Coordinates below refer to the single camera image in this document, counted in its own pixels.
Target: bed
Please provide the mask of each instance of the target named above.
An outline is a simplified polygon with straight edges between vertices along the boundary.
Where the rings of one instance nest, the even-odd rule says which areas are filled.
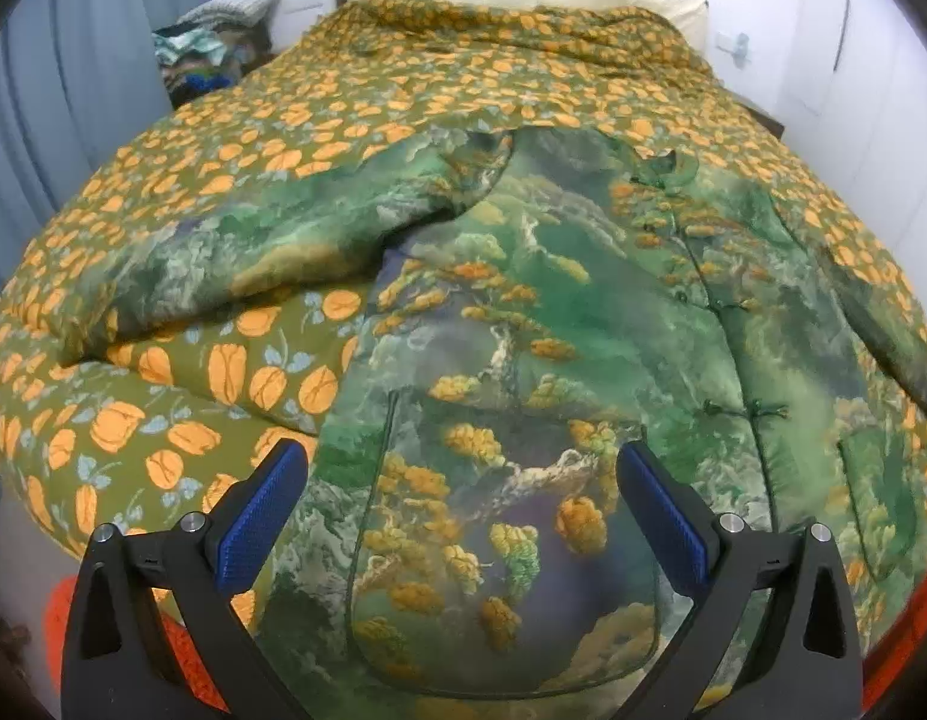
[[[379,196],[354,206],[371,181]],[[401,194],[420,181],[426,202]],[[236,237],[214,248],[224,228]],[[621,262],[638,264],[629,280],[601,276]],[[737,291],[715,296],[731,275]],[[668,323],[625,321],[623,283]],[[759,351],[748,322],[769,334]],[[646,342],[667,333],[680,343]],[[791,354],[786,375],[768,338]],[[647,398],[613,365],[642,371]],[[764,376],[776,389],[755,397]],[[494,386],[523,420],[508,440]],[[208,511],[281,437],[306,448],[308,492],[234,608],[319,717],[512,716],[484,701],[493,675],[471,675],[474,693],[423,674],[420,620],[442,619],[444,583],[468,647],[499,664],[539,646],[527,594],[623,528],[600,459],[642,430],[713,505],[763,527],[830,524],[866,648],[904,612],[927,573],[922,310],[846,205],[636,6],[347,2],[121,148],[0,298],[0,471],[74,555],[98,522],[138,533]],[[460,485],[503,485],[494,469],[535,467],[520,437],[544,434],[560,460],[519,478],[552,495],[591,458],[585,483],[532,525],[468,514],[485,527],[467,541],[448,458],[479,471]],[[566,632],[561,664],[513,677],[535,716],[602,716],[639,683],[686,610],[657,584],[625,597]],[[382,688],[425,676],[438,689]]]

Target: metal screw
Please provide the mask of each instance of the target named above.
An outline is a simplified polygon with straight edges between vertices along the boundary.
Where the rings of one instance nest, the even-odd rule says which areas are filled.
[[[743,517],[738,514],[726,512],[726,514],[719,516],[719,526],[727,533],[740,533],[746,527],[746,523],[743,522]]]
[[[822,541],[823,543],[830,541],[833,537],[833,534],[830,533],[830,529],[822,522],[815,522],[810,526],[810,535],[817,541]]]
[[[180,517],[180,528],[187,533],[196,533],[207,524],[207,517],[201,512],[189,512]]]
[[[116,533],[116,525],[112,525],[109,522],[104,522],[102,525],[97,525],[97,529],[94,531],[94,541],[99,542],[100,544],[105,541],[110,541]]]

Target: light blue leaf pattern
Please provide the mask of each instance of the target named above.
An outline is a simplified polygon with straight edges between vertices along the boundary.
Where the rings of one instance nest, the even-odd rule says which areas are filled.
[[[180,490],[180,494],[183,495],[184,500],[190,500],[196,495],[196,492],[202,487],[196,479],[191,479],[188,476],[185,476],[177,483],[177,490]]]
[[[96,460],[89,455],[80,455],[76,460],[76,475],[80,477],[81,482],[87,482],[96,467]]]
[[[289,365],[287,365],[287,373],[299,373],[301,370],[306,370],[312,362],[313,356],[308,355],[306,352],[297,352]]]
[[[302,433],[316,433],[316,422],[308,413],[297,413],[294,419],[296,429]]]
[[[169,422],[167,418],[160,413],[156,415],[153,419],[150,419],[147,423],[143,424],[140,427],[140,432],[152,436],[154,433],[162,433],[164,430],[169,427]]]
[[[84,422],[89,422],[91,419],[93,419],[96,413],[97,412],[94,409],[84,409],[82,412],[75,415],[70,421],[81,425]]]

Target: jacket pocket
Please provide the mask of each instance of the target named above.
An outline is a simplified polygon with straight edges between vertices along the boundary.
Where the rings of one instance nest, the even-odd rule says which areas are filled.
[[[347,598],[377,677],[518,698],[642,666],[656,563],[616,485],[618,447],[641,434],[395,395]]]
[[[875,581],[889,576],[916,541],[917,510],[904,436],[860,428],[839,442],[863,560]]]

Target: blue gripper pad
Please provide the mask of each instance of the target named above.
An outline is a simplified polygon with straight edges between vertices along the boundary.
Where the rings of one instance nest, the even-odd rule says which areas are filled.
[[[695,490],[673,480],[642,442],[620,449],[617,483],[673,589],[697,599],[719,554],[710,509]]]
[[[236,595],[253,586],[306,485],[306,450],[294,440],[280,440],[249,479],[227,490],[210,512],[214,529],[224,528],[218,540],[213,532],[208,539],[211,550],[217,543],[215,560],[208,557],[218,591]]]

